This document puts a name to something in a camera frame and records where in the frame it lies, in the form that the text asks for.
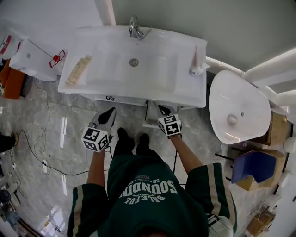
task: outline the sink drain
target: sink drain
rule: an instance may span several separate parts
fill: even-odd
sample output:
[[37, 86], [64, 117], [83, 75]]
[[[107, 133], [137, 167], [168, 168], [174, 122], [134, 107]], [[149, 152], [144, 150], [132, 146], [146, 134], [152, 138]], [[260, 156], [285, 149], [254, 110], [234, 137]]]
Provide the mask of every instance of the sink drain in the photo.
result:
[[135, 66], [137, 66], [139, 64], [139, 60], [137, 60], [136, 58], [132, 58], [129, 61], [129, 64], [130, 64], [130, 66], [135, 67]]

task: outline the faucet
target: faucet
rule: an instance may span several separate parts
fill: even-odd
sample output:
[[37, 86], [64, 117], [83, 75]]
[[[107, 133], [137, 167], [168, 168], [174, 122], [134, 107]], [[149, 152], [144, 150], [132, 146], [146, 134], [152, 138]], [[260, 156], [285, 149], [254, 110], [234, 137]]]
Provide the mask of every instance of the faucet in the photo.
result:
[[140, 27], [138, 25], [138, 17], [137, 16], [132, 16], [129, 21], [129, 35], [131, 37], [137, 38], [139, 40], [144, 39], [152, 29], [147, 30], [145, 33], [140, 31]]

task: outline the green wall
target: green wall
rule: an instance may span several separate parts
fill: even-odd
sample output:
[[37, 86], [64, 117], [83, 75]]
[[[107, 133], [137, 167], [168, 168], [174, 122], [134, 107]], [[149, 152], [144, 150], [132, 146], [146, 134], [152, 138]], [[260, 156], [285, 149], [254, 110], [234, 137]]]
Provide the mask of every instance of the green wall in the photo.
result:
[[296, 47], [295, 0], [112, 0], [117, 25], [208, 41], [207, 56], [248, 70]]

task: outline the person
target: person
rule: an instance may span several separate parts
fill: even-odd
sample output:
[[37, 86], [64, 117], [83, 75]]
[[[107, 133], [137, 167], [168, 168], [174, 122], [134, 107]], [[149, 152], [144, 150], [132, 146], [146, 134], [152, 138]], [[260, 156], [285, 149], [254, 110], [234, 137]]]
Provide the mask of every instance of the person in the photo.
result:
[[19, 135], [12, 133], [11, 136], [0, 135], [0, 153], [10, 150], [19, 143]]
[[203, 165], [180, 135], [169, 137], [188, 174], [182, 188], [169, 166], [123, 128], [110, 164], [107, 193], [104, 150], [94, 152], [86, 184], [73, 189], [69, 237], [233, 236], [236, 208], [220, 163]]

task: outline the black shoe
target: black shoe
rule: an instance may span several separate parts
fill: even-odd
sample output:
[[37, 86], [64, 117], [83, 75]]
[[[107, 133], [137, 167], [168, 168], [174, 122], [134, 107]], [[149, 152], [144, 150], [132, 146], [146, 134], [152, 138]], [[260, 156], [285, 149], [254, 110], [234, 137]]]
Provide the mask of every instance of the black shoe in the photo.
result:
[[128, 133], [126, 132], [126, 130], [124, 128], [118, 128], [117, 134], [118, 134], [119, 139], [129, 138]]
[[142, 134], [140, 137], [139, 144], [149, 146], [149, 143], [150, 143], [150, 138], [149, 138], [148, 134], [147, 133]]

